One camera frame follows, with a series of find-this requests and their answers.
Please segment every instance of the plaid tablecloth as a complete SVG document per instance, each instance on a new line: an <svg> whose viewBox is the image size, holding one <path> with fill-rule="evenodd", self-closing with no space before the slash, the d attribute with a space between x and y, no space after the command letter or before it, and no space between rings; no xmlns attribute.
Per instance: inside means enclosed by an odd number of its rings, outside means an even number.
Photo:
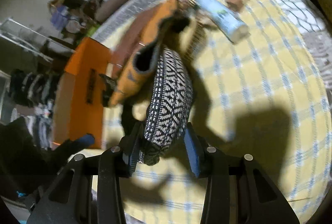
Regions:
<svg viewBox="0 0 332 224"><path fill-rule="evenodd" d="M298 29L275 0L250 0L240 17L250 36L238 44L220 31L206 31L207 46L194 62L197 97L190 121L226 154L252 154L304 223L329 179L332 132L324 84ZM114 48L131 22L104 45ZM188 34L182 33L181 45ZM105 146L123 135L121 109L105 109ZM205 187L189 172L182 144L154 166L139 164L132 179L121 181L125 211L147 224L200 223Z"/></svg>

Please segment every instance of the cylindrical can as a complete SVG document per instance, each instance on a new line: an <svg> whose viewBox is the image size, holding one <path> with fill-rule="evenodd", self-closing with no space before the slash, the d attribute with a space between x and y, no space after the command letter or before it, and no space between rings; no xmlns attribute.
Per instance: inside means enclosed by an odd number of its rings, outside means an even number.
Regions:
<svg viewBox="0 0 332 224"><path fill-rule="evenodd" d="M248 26L238 15L218 0L196 0L196 4L207 12L210 19L233 43L238 42L249 33Z"/></svg>

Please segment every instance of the screw head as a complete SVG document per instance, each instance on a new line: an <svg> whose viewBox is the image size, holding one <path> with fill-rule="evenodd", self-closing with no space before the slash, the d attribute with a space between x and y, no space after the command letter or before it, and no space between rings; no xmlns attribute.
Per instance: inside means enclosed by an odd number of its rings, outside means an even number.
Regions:
<svg viewBox="0 0 332 224"><path fill-rule="evenodd" d="M209 146L207 149L206 149L209 153L215 153L217 151L217 149L213 146Z"/></svg>
<svg viewBox="0 0 332 224"><path fill-rule="evenodd" d="M80 160L83 159L83 157L84 157L83 154L76 154L76 155L74 156L74 159L75 159L76 161L80 161Z"/></svg>
<svg viewBox="0 0 332 224"><path fill-rule="evenodd" d="M120 151L120 146L113 146L112 148L111 148L111 151L113 152L113 153L116 153L116 152L119 152Z"/></svg>
<svg viewBox="0 0 332 224"><path fill-rule="evenodd" d="M252 161L254 159L254 157L251 154L245 154L244 159L248 160L248 161Z"/></svg>

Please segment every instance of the patterned pouch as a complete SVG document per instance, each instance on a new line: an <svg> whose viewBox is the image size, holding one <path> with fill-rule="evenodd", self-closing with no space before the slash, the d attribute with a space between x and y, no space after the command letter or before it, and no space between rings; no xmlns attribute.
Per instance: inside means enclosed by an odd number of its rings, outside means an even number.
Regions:
<svg viewBox="0 0 332 224"><path fill-rule="evenodd" d="M164 48L154 77L147 109L139 162L154 165L185 131L193 100L193 87L179 54Z"/></svg>

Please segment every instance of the brown round object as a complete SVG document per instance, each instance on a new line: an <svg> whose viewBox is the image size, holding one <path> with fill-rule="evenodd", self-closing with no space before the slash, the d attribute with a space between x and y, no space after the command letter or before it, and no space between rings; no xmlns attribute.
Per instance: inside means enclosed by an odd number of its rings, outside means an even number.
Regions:
<svg viewBox="0 0 332 224"><path fill-rule="evenodd" d="M244 6L242 0L226 0L227 7L234 12L240 12Z"/></svg>

